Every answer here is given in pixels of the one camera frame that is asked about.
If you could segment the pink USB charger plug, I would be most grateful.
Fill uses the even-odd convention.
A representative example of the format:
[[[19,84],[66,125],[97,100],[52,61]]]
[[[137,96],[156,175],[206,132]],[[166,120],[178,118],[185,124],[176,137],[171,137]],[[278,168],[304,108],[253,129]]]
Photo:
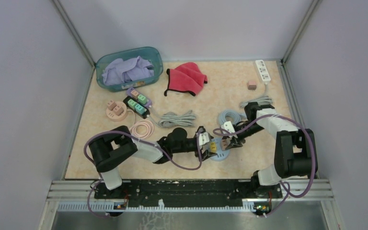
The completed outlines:
[[[227,150],[228,145],[229,145],[229,143],[221,143],[220,142],[220,147],[221,147],[222,151]]]

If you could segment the yellow USB charger plug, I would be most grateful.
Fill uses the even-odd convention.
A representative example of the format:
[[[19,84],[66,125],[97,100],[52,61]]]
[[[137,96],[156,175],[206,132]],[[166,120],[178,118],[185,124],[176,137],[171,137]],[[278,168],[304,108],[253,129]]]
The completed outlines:
[[[216,153],[216,151],[217,151],[216,143],[215,142],[211,142],[209,144],[209,149],[210,149],[211,152]]]

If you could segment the round blue power socket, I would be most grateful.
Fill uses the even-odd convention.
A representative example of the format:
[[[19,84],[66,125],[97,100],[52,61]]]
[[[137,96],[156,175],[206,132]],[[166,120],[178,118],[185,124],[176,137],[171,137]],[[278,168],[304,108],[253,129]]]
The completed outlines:
[[[216,143],[216,146],[217,146],[217,151],[216,151],[217,156],[214,156],[214,157],[211,157],[210,158],[213,161],[223,161],[223,160],[225,160],[229,156],[230,150],[222,151],[222,149],[220,147],[221,139],[222,138],[213,138],[213,141],[212,142],[215,142]]]

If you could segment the brown-pink charger plug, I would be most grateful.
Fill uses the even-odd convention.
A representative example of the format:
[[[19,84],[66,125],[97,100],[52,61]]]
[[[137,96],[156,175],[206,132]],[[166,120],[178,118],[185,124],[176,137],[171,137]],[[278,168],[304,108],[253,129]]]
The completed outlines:
[[[247,82],[247,88],[248,90],[251,90],[251,91],[254,91],[257,89],[257,82],[256,81],[253,81],[253,80],[250,80]]]

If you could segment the white power strip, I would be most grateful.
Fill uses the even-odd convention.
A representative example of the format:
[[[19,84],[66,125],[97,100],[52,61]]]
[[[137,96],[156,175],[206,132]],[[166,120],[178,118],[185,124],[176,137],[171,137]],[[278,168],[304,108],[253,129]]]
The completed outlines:
[[[257,71],[261,77],[261,80],[264,84],[268,84],[271,81],[270,74],[268,72],[267,66],[263,60],[255,61]]]

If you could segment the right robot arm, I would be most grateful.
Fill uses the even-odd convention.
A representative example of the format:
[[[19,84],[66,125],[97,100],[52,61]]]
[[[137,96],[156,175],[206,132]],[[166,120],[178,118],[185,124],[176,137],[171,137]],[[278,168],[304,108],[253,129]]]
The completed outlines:
[[[317,172],[317,157],[314,134],[294,120],[278,114],[272,105],[248,103],[244,108],[247,120],[232,124],[228,121],[214,134],[222,136],[224,149],[240,148],[246,138],[266,130],[276,141],[274,162],[265,169],[254,172],[251,177],[251,193],[264,197],[276,185],[285,185],[283,179],[308,176],[306,189],[295,198],[303,197],[310,190]]]

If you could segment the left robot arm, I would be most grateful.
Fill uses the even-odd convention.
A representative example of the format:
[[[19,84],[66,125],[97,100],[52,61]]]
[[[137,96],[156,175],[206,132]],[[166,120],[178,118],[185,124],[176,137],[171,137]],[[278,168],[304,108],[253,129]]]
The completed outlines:
[[[199,162],[203,162],[216,153],[211,150],[213,137],[200,126],[192,138],[187,131],[175,128],[156,142],[146,141],[133,134],[127,126],[99,133],[90,138],[84,146],[85,157],[93,163],[105,191],[112,198],[119,198],[125,191],[118,166],[130,157],[148,160],[154,164],[173,162],[176,153],[194,152]]]

